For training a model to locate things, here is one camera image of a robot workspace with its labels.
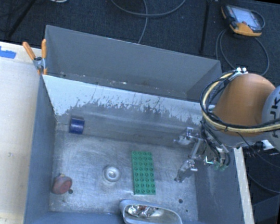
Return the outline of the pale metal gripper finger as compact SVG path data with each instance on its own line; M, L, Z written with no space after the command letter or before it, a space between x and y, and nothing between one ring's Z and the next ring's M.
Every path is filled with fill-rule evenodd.
M197 142L198 137L199 133L197 129L187 127L178 134L178 137L175 138L173 142L178 145L188 146Z
M191 177L194 173L198 171L198 168L195 166L194 159L185 160L177 171L177 175L175 177L176 182L184 182L186 178Z

